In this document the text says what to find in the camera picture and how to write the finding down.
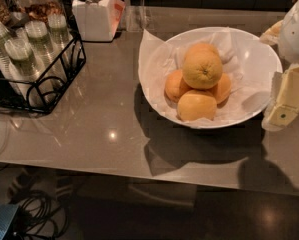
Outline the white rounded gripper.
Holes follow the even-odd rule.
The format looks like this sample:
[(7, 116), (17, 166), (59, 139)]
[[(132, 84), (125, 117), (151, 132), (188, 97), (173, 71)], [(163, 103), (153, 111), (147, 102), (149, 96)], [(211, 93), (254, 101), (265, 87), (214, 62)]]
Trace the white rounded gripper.
[(299, 0), (280, 20), (269, 27), (260, 41), (278, 44), (279, 54), (291, 64), (284, 73), (276, 72), (272, 79), (269, 104), (264, 112), (262, 128), (279, 131), (299, 115)]

